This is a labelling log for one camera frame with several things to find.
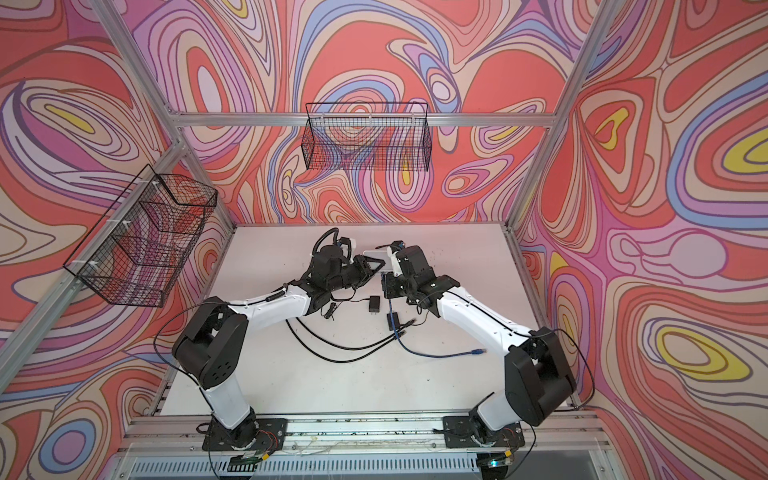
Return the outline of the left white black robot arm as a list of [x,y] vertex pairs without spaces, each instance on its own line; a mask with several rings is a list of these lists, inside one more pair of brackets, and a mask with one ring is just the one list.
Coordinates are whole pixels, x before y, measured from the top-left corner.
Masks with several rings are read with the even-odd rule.
[[336,291],[365,286],[386,261],[355,254],[354,246],[338,228],[331,228],[313,246],[309,266],[299,278],[269,294],[234,302],[213,296],[196,308],[172,356],[211,408],[210,436],[221,435],[234,450],[256,445],[256,413],[235,378],[246,334],[313,314],[332,303]]

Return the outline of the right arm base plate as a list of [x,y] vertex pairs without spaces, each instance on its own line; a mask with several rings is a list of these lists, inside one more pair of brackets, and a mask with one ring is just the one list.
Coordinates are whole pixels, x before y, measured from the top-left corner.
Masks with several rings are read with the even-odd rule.
[[433,430],[441,435],[448,448],[505,448],[516,451],[526,445],[518,423],[492,431],[479,418],[449,415],[442,418],[442,426]]

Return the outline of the black power adapter with cord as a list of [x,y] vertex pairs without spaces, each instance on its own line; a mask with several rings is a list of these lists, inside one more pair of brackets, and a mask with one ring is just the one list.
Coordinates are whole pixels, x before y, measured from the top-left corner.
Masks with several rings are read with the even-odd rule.
[[424,316],[424,318],[421,320],[414,318],[406,322],[401,322],[399,314],[397,312],[389,313],[387,315],[387,323],[388,323],[389,329],[392,332],[398,332],[398,333],[403,333],[406,329],[410,327],[422,326],[426,321],[427,321],[427,316]]

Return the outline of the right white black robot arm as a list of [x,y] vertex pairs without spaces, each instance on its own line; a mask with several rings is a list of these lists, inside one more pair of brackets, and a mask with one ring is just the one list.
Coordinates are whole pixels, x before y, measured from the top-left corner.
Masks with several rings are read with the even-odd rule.
[[470,334],[503,360],[501,391],[468,413],[470,436],[488,444],[513,424],[539,426],[575,393],[577,382],[557,334],[525,327],[502,316],[448,275],[436,275],[423,250],[394,242],[386,247],[391,270],[382,278],[387,299],[432,313]]

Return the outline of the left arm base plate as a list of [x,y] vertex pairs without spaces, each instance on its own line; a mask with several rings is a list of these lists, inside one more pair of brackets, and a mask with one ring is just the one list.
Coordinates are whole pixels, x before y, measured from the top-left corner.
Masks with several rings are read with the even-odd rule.
[[196,431],[203,436],[202,448],[207,452],[274,453],[283,448],[287,426],[285,418],[258,418],[228,430],[211,418],[208,423],[199,424]]

